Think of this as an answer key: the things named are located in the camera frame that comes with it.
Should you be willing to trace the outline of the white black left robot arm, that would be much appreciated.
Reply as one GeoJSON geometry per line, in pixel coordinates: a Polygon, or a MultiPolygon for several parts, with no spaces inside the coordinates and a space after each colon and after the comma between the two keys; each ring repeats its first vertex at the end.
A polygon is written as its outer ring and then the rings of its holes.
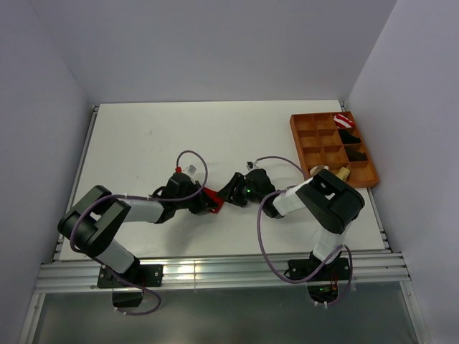
{"type": "Polygon", "coordinates": [[[145,280],[139,259],[115,240],[125,222],[162,224],[185,209],[193,215],[215,213],[222,203],[189,174],[176,171],[166,185],[147,197],[116,197],[104,186],[92,187],[59,221],[58,232],[73,248],[114,271],[123,286],[145,280]]]}

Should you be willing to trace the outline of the brown striped sock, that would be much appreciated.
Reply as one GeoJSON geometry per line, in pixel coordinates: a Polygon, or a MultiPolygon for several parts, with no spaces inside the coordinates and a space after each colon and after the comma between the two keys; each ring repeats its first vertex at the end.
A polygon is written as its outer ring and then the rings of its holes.
{"type": "Polygon", "coordinates": [[[320,171],[322,170],[328,170],[329,167],[327,165],[318,165],[318,166],[314,166],[310,171],[310,176],[315,176],[316,174],[318,174],[320,171]]]}

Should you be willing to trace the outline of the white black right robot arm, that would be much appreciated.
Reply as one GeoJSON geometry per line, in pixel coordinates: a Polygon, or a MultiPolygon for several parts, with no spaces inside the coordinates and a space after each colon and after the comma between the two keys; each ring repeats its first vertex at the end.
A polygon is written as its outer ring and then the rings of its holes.
{"type": "Polygon", "coordinates": [[[363,196],[356,189],[326,169],[283,192],[275,188],[263,168],[252,169],[246,175],[236,172],[217,196],[238,207],[250,202],[262,204],[262,212],[272,219],[309,210],[321,225],[312,251],[315,258],[310,263],[312,275],[320,280],[334,272],[334,260],[339,256],[337,248],[365,206],[363,196]]]}

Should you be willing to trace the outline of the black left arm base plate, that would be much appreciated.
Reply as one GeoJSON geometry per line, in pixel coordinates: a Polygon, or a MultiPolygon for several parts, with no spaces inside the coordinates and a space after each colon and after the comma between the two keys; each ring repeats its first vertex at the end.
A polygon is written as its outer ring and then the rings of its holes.
{"type": "MultiPolygon", "coordinates": [[[[118,275],[125,281],[141,287],[160,287],[163,277],[162,264],[140,264],[131,267],[125,273],[118,275]]],[[[129,287],[125,283],[119,282],[114,276],[113,271],[108,267],[101,267],[97,281],[99,289],[113,289],[129,287]]]]}

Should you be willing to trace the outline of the yellow sock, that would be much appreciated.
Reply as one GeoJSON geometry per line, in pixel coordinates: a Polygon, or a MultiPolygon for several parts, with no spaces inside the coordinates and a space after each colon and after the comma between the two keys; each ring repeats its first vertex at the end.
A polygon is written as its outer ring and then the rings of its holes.
{"type": "Polygon", "coordinates": [[[346,181],[350,175],[351,171],[346,167],[341,167],[339,171],[336,173],[336,176],[340,178],[342,181],[346,181]]]}

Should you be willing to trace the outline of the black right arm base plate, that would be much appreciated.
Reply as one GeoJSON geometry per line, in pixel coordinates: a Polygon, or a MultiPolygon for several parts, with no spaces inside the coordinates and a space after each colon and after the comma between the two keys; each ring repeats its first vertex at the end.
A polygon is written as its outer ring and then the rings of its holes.
{"type": "MultiPolygon", "coordinates": [[[[288,260],[288,268],[284,276],[291,280],[301,280],[319,266],[319,261],[314,256],[307,259],[288,260]]],[[[332,262],[325,264],[311,279],[312,282],[338,282],[348,280],[351,276],[352,268],[349,260],[343,257],[337,257],[332,262]]]]}

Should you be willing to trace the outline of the red sock with white pattern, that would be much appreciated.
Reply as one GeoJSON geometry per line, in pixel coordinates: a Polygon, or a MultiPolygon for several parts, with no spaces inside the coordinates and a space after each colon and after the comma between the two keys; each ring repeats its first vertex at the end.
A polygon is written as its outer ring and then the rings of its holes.
{"type": "Polygon", "coordinates": [[[213,200],[214,203],[217,204],[217,206],[214,207],[210,211],[213,214],[217,214],[221,210],[221,208],[222,208],[222,206],[224,204],[224,199],[218,197],[216,191],[213,191],[213,190],[211,190],[211,189],[209,189],[207,187],[204,187],[204,192],[208,197],[210,197],[211,200],[213,200]]]}

